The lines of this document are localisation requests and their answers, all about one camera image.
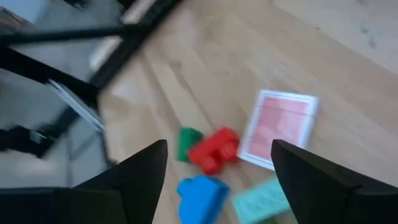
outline blue toy block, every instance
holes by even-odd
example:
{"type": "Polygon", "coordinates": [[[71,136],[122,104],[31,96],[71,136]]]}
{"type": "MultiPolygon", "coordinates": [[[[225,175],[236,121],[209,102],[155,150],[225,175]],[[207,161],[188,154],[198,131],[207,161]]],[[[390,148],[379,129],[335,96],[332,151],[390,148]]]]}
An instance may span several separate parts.
{"type": "Polygon", "coordinates": [[[182,180],[178,210],[182,224],[212,224],[221,212],[229,187],[216,178],[198,176],[182,180]]]}
{"type": "Polygon", "coordinates": [[[234,196],[232,203],[243,224],[271,222],[270,218],[290,208],[276,177],[234,196]]]}

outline red toy block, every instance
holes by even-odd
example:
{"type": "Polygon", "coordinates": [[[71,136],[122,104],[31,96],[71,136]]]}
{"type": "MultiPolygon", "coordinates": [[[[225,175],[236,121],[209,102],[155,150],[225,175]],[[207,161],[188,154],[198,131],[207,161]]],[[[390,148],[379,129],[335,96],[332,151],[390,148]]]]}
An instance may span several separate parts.
{"type": "Polygon", "coordinates": [[[222,161],[237,160],[238,145],[238,135],[232,129],[221,128],[189,150],[188,157],[193,164],[201,166],[206,175],[213,175],[221,170],[222,161]]]}

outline white object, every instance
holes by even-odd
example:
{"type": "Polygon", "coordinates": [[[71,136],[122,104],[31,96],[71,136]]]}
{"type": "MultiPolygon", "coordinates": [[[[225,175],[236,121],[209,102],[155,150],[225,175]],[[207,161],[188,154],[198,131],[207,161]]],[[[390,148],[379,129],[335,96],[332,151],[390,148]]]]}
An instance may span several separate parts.
{"type": "Polygon", "coordinates": [[[241,140],[238,156],[274,170],[272,141],[282,139],[306,148],[317,108],[316,96],[261,90],[241,140]]]}

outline building block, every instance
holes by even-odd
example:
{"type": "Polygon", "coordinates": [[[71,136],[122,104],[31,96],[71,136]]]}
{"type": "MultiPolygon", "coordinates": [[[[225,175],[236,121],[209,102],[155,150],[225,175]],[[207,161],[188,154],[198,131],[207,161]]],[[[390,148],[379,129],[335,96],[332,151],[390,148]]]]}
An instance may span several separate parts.
{"type": "Polygon", "coordinates": [[[238,135],[232,129],[221,128],[189,150],[188,158],[206,175],[213,175],[221,170],[222,161],[237,160],[238,146],[238,135]]]}
{"type": "Polygon", "coordinates": [[[234,196],[232,203],[243,224],[271,222],[270,218],[290,208],[276,177],[234,196]]]}
{"type": "Polygon", "coordinates": [[[189,162],[188,150],[202,141],[202,139],[203,134],[200,131],[193,128],[181,128],[178,140],[178,152],[175,159],[182,162],[189,162]]]}
{"type": "Polygon", "coordinates": [[[182,224],[212,224],[221,212],[229,187],[216,178],[184,179],[177,189],[181,196],[178,214],[182,224]]]}

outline green toy block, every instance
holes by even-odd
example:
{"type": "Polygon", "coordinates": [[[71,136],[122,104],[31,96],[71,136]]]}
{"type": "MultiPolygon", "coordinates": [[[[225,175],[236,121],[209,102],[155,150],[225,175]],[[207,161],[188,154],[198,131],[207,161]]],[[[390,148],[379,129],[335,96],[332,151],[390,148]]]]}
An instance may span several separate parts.
{"type": "Polygon", "coordinates": [[[187,152],[192,146],[198,144],[204,135],[193,128],[181,128],[180,139],[178,145],[178,152],[176,153],[176,160],[182,162],[189,162],[187,152]]]}

